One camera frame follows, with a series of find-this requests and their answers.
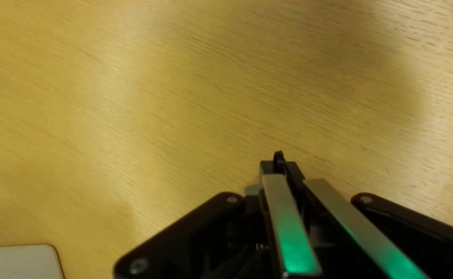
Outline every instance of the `screw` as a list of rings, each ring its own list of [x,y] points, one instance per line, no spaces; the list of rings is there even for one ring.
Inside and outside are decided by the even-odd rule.
[[[132,263],[130,275],[142,275],[149,269],[149,261],[141,258]]]
[[[226,204],[237,204],[237,202],[239,202],[239,199],[234,198],[234,196],[231,196],[231,198],[226,199]]]
[[[361,198],[361,202],[366,204],[366,205],[369,205],[369,204],[372,204],[372,199],[369,196],[363,196]]]

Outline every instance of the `black mechanism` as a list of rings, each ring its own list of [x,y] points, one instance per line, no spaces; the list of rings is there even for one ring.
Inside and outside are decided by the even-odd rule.
[[[114,266],[116,279],[453,278],[453,229],[372,194],[343,201],[282,153]]]

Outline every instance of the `wood grain surface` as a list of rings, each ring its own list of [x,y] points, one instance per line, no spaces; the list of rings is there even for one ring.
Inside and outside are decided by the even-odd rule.
[[[0,0],[0,246],[111,278],[277,149],[453,225],[453,0]]]

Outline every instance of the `metal bar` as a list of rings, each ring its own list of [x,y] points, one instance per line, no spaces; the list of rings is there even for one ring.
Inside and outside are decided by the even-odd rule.
[[[280,278],[316,278],[321,267],[284,176],[260,176],[279,256]]]
[[[428,278],[381,232],[378,232],[366,218],[363,218],[353,207],[350,207],[327,182],[304,180],[304,184],[322,204],[329,215],[341,225],[347,236],[388,278]]]

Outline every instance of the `wooden table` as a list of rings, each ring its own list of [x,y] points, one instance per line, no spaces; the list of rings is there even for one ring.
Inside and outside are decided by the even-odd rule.
[[[111,278],[277,149],[453,225],[453,2],[0,0],[0,246]]]

